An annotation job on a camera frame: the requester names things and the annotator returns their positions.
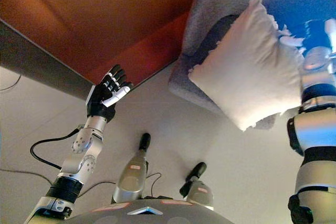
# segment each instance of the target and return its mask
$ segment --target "black cable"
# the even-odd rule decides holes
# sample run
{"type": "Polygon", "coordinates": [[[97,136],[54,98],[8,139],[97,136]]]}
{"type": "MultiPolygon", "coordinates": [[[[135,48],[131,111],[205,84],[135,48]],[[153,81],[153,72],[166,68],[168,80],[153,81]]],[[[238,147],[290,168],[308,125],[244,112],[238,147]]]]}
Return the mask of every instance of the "black cable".
{"type": "Polygon", "coordinates": [[[94,187],[96,187],[96,186],[98,186],[98,185],[100,185],[100,184],[114,184],[114,185],[115,185],[115,183],[114,183],[114,182],[111,182],[111,181],[102,181],[102,182],[98,182],[98,183],[92,185],[92,186],[91,186],[89,189],[87,189],[86,191],[84,191],[84,193],[80,194],[77,198],[82,197],[82,196],[83,196],[84,194],[86,194],[89,190],[93,189],[94,187]]]}
{"type": "MultiPolygon", "coordinates": [[[[150,178],[150,177],[152,177],[152,176],[154,176],[154,175],[157,175],[157,174],[160,174],[160,175],[159,175],[158,178],[156,178],[156,180],[154,180],[154,182],[153,182],[153,184],[152,184],[152,187],[151,187],[151,195],[152,195],[152,197],[153,197],[153,186],[154,186],[155,182],[158,181],[159,178],[162,177],[162,174],[161,174],[161,173],[153,173],[153,174],[151,174],[151,175],[149,175],[149,176],[146,177],[146,178],[150,178]]],[[[100,184],[114,184],[114,185],[115,185],[116,183],[111,182],[111,181],[102,181],[102,182],[98,182],[98,183],[92,185],[92,186],[91,186],[89,189],[87,189],[86,191],[84,191],[84,193],[80,194],[80,195],[78,196],[78,198],[79,198],[79,197],[82,197],[84,194],[88,193],[91,189],[93,189],[94,187],[96,187],[96,186],[98,186],[98,185],[100,185],[100,184]]]]}
{"type": "Polygon", "coordinates": [[[26,172],[26,171],[24,171],[24,170],[7,170],[7,169],[2,169],[2,168],[0,168],[0,170],[3,171],[3,172],[9,172],[9,173],[23,173],[23,174],[32,174],[32,175],[36,175],[36,176],[39,176],[39,177],[45,179],[46,181],[48,181],[48,183],[49,183],[50,185],[52,185],[51,180],[49,180],[47,177],[45,177],[45,176],[43,176],[43,175],[41,175],[41,174],[38,174],[38,173],[26,172]]]}
{"type": "Polygon", "coordinates": [[[38,141],[38,142],[36,142],[35,144],[33,144],[33,145],[31,146],[31,148],[30,148],[30,153],[31,153],[31,155],[32,155],[34,158],[36,158],[37,160],[39,160],[39,161],[41,161],[41,162],[43,162],[43,163],[45,163],[45,164],[47,164],[47,165],[50,165],[50,166],[52,166],[52,167],[55,167],[55,168],[61,170],[62,167],[60,167],[60,166],[58,166],[58,165],[56,165],[56,164],[54,164],[54,163],[52,163],[52,162],[46,161],[45,159],[40,158],[39,156],[37,156],[37,155],[35,154],[35,152],[34,152],[34,148],[36,147],[36,145],[41,144],[41,143],[47,143],[47,142],[60,141],[60,140],[67,139],[67,138],[69,138],[69,137],[75,135],[75,134],[78,133],[78,132],[79,132],[79,129],[76,128],[76,129],[74,129],[74,130],[73,130],[69,135],[67,135],[67,136],[59,137],[59,138],[45,139],[45,140],[38,141]]]}
{"type": "Polygon", "coordinates": [[[10,89],[10,88],[14,87],[15,85],[18,84],[20,79],[21,79],[21,74],[20,74],[19,78],[17,79],[17,81],[13,85],[11,85],[11,86],[9,86],[8,88],[5,88],[5,89],[0,89],[0,91],[4,91],[4,90],[7,90],[7,89],[10,89]]]}
{"type": "MultiPolygon", "coordinates": [[[[23,170],[7,170],[7,169],[2,169],[2,168],[0,168],[0,170],[3,171],[3,172],[9,172],[9,173],[22,173],[22,174],[31,174],[31,175],[39,176],[39,177],[43,178],[44,180],[48,181],[48,183],[49,183],[50,185],[52,185],[51,180],[49,180],[47,177],[45,177],[45,176],[43,176],[43,175],[41,175],[41,174],[38,174],[38,173],[26,172],[26,171],[23,171],[23,170]]],[[[154,175],[156,175],[156,174],[160,174],[160,175],[159,175],[158,178],[156,178],[156,179],[154,180],[154,182],[153,182],[153,184],[152,184],[152,187],[151,187],[151,195],[152,195],[152,197],[153,197],[153,186],[154,186],[155,182],[158,181],[159,178],[162,177],[162,174],[161,174],[161,173],[153,173],[153,174],[151,174],[151,175],[149,175],[149,176],[146,177],[146,178],[150,178],[150,177],[152,177],[152,176],[154,176],[154,175]]],[[[115,182],[111,182],[111,181],[101,181],[101,182],[98,182],[98,183],[92,185],[90,188],[88,188],[88,189],[87,189],[86,191],[84,191],[82,194],[80,194],[77,198],[82,197],[84,194],[88,193],[90,190],[92,190],[94,187],[96,187],[96,186],[98,186],[98,185],[100,185],[100,184],[114,184],[114,185],[115,185],[116,183],[115,183],[115,182]]]]}
{"type": "Polygon", "coordinates": [[[156,180],[154,180],[154,182],[152,184],[152,187],[151,187],[151,195],[152,195],[152,197],[153,197],[153,186],[154,186],[155,182],[157,182],[159,180],[159,178],[162,177],[162,174],[161,173],[153,173],[152,175],[149,175],[149,176],[146,177],[146,178],[150,178],[150,177],[152,177],[152,176],[154,176],[156,174],[160,174],[160,175],[159,175],[159,177],[156,178],[156,180]]]}

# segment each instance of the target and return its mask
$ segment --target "white pillow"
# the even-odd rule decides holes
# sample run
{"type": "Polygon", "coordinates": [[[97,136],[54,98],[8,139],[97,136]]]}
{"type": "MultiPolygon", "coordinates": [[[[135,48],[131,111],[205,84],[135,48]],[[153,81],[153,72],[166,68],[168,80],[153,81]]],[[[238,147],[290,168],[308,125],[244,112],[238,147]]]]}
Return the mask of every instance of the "white pillow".
{"type": "Polygon", "coordinates": [[[217,48],[189,79],[241,129],[301,105],[299,62],[262,0],[250,0],[217,48]]]}

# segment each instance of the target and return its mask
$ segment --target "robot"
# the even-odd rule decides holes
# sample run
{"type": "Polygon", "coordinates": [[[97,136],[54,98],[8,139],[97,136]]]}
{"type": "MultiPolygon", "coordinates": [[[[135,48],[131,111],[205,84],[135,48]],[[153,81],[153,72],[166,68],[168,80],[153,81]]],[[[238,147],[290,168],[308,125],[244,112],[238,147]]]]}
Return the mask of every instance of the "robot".
{"type": "MultiPolygon", "coordinates": [[[[294,224],[336,223],[336,20],[311,20],[294,29],[303,37],[302,105],[287,124],[291,147],[304,156],[288,208],[294,224]]],[[[213,194],[200,176],[199,163],[180,189],[186,201],[169,197],[142,198],[148,170],[145,133],[139,151],[128,162],[117,183],[111,204],[69,218],[83,185],[93,173],[102,149],[103,130],[115,114],[114,107],[132,88],[124,71],[114,66],[87,101],[88,119],[73,142],[46,196],[41,197],[25,224],[35,223],[232,223],[213,208],[213,194]]]]}

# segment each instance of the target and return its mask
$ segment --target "robot leg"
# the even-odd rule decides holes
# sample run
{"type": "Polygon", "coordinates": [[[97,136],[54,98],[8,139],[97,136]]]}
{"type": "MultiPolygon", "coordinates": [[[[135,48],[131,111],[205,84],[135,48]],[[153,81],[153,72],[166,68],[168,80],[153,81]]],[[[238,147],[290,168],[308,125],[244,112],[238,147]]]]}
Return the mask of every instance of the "robot leg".
{"type": "Polygon", "coordinates": [[[210,210],[214,210],[214,196],[211,189],[199,180],[200,176],[205,172],[206,164],[201,162],[189,173],[186,183],[180,189],[180,194],[186,197],[187,201],[199,204],[210,210]]]}
{"type": "Polygon", "coordinates": [[[150,140],[151,136],[149,133],[142,135],[139,151],[124,168],[117,187],[114,190],[111,203],[133,201],[142,198],[148,168],[146,151],[150,140]]]}

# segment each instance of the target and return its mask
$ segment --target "gray cushion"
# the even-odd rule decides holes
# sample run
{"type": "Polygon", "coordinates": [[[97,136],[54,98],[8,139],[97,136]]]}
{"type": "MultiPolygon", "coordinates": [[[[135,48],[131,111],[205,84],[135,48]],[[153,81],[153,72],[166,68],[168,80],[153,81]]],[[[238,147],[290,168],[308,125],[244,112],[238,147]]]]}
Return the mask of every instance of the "gray cushion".
{"type": "MultiPolygon", "coordinates": [[[[194,63],[201,63],[204,60],[206,46],[200,54],[195,52],[213,25],[218,25],[219,20],[220,23],[224,22],[222,28],[225,33],[225,29],[229,29],[233,19],[233,16],[229,15],[239,15],[247,7],[248,1],[194,0],[185,29],[182,53],[169,80],[171,92],[210,111],[221,113],[215,103],[189,81],[188,69],[195,65],[194,63]]],[[[310,19],[331,18],[336,13],[336,0],[264,0],[263,3],[281,28],[284,23],[290,27],[310,19]]],[[[274,120],[274,116],[268,117],[258,122],[257,128],[269,129],[274,120]]]]}

